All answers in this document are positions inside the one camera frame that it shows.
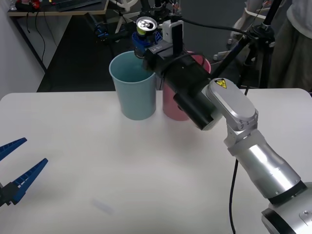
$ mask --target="dark floor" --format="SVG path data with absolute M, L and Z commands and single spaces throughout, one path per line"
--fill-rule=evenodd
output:
M 290 3 L 289 0 L 274 19 L 273 28 L 276 32 L 285 19 Z M 224 26 L 232 26 L 241 17 L 244 6 L 244 0 L 198 0 L 196 4 L 191 0 L 182 1 L 185 18 Z M 140 5 L 137 4 L 132 10 L 140 11 Z M 185 24 L 184 43 L 188 50 L 203 52 L 209 60 L 212 60 L 214 54 L 226 50 L 229 35 L 228 31 Z M 112 47 L 115 55 L 133 50 L 129 40 L 121 40 L 119 43 L 113 44 Z M 50 63 L 48 75 L 45 75 L 38 92 L 114 90 L 114 84 L 108 71 L 111 59 L 109 48 L 97 43 L 84 17 L 72 17 Z M 254 83 L 256 75 L 250 74 L 249 76 Z M 228 67 L 222 77 L 237 82 L 239 69 L 236 62 Z

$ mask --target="pink cup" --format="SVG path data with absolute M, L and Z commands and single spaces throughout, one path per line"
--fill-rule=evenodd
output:
M 202 64 L 203 57 L 201 55 L 192 55 L 192 57 L 198 62 Z M 208 60 L 205 61 L 204 68 L 207 72 L 211 72 L 211 65 Z M 165 83 L 162 98 L 163 98 L 163 111 L 169 118 L 172 118 L 177 121 L 186 121 L 189 117 L 184 113 L 184 111 L 180 110 L 177 103 L 174 101 L 174 91 Z

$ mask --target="blue object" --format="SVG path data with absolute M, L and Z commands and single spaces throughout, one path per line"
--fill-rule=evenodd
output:
M 159 32 L 155 33 L 155 41 L 151 42 L 148 41 L 147 38 L 142 39 L 137 32 L 134 32 L 132 34 L 132 43 L 138 50 L 141 51 L 141 53 L 145 53 L 146 48 L 151 47 L 154 44 L 158 44 L 159 41 L 162 40 L 162 36 Z
M 47 163 L 48 160 L 45 158 L 32 169 L 22 174 L 19 178 L 12 182 L 19 187 L 19 191 L 13 197 L 13 203 L 18 203 L 23 198 L 29 186 L 34 182 Z
M 15 140 L 9 144 L 1 146 L 0 161 L 26 141 L 26 138 L 21 138 L 19 140 Z M 4 203 L 6 203 L 7 205 L 10 205 L 11 203 L 16 205 L 25 195 L 27 189 L 37 178 L 47 162 L 48 160 L 45 158 L 13 182 L 8 183 L 3 188 L 0 187 L 0 206 L 2 206 Z
M 150 117 L 156 110 L 156 76 L 142 68 L 142 60 L 129 51 L 109 65 L 124 115 L 133 120 Z
M 16 150 L 19 146 L 24 144 L 26 141 L 26 138 L 21 138 L 6 145 L 0 146 L 0 161 Z

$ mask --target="black tripod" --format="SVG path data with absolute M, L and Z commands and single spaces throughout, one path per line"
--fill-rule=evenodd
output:
M 263 89 L 268 87 L 271 58 L 275 45 L 274 31 L 271 28 L 271 22 L 274 19 L 281 2 L 282 0 L 274 0 L 263 23 L 261 25 L 253 26 L 248 30 L 250 35 L 256 38 L 256 40 L 243 35 L 242 39 L 238 42 L 238 45 L 226 56 L 223 62 L 212 73 L 212 78 L 219 78 L 225 68 L 236 58 L 243 48 L 249 44 L 250 52 L 243 64 L 237 86 L 241 87 L 250 66 L 254 62 L 253 58 L 258 56 L 258 60 L 261 61 L 262 59 L 259 75 L 259 88 Z

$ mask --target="warning label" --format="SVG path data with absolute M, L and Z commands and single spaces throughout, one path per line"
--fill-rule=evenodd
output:
M 222 86 L 223 88 L 226 89 L 226 82 L 224 79 L 218 79 L 215 81 L 218 85 Z

